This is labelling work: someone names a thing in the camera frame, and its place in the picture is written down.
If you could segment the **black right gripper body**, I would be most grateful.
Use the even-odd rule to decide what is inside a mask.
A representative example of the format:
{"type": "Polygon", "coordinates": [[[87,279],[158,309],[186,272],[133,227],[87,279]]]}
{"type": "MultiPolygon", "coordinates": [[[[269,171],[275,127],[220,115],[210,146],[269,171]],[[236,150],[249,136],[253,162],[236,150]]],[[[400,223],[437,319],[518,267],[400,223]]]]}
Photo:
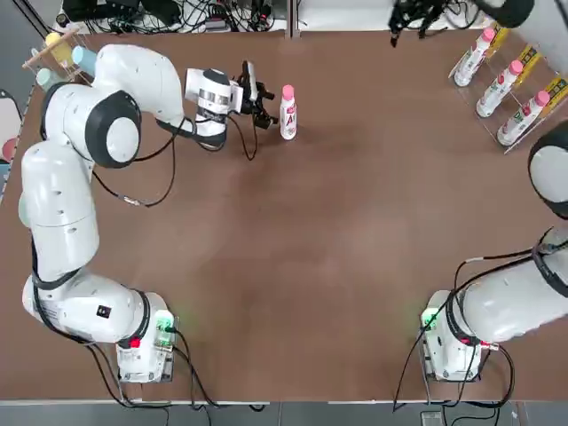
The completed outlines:
{"type": "Polygon", "coordinates": [[[437,18],[443,11],[444,1],[406,0],[397,1],[396,10],[402,18],[437,18]]]}

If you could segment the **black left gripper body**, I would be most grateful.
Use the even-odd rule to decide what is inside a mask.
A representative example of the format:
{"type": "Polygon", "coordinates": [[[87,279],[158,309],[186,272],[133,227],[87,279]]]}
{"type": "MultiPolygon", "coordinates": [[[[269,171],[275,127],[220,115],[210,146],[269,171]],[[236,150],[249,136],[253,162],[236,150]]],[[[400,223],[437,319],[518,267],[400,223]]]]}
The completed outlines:
{"type": "Polygon", "coordinates": [[[241,113],[247,115],[260,114],[262,109],[263,85],[260,82],[242,83],[243,96],[241,102],[241,113]]]}

